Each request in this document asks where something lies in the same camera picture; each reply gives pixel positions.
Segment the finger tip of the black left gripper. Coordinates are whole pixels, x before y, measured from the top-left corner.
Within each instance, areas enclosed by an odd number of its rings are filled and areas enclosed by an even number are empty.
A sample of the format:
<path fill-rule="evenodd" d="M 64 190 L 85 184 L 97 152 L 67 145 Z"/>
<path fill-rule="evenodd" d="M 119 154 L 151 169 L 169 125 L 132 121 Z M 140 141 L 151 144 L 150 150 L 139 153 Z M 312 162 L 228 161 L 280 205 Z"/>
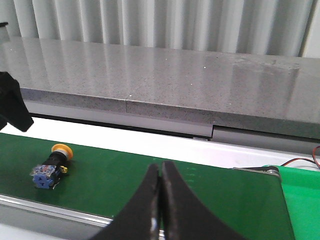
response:
<path fill-rule="evenodd" d="M 8 72 L 0 72 L 0 129 L 7 123 L 26 132 L 34 123 L 21 94 L 19 82 Z"/>

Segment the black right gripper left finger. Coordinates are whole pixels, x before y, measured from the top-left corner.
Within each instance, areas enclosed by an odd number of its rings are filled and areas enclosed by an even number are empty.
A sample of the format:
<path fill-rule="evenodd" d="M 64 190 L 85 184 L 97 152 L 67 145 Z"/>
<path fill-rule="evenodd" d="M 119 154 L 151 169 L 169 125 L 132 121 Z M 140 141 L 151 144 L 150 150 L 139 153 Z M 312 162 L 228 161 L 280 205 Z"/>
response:
<path fill-rule="evenodd" d="M 92 240 L 157 240 L 160 232 L 159 168 L 151 164 L 138 189 L 110 224 Z"/>

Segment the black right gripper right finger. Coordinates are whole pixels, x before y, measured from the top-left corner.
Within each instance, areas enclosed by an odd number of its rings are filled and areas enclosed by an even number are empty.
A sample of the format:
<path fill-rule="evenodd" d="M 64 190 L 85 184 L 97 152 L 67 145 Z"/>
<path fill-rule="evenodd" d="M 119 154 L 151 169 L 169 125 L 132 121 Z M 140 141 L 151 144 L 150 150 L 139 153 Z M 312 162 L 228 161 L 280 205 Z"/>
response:
<path fill-rule="evenodd" d="M 183 180 L 172 161 L 162 163 L 161 203 L 167 240 L 243 240 L 215 216 Z"/>

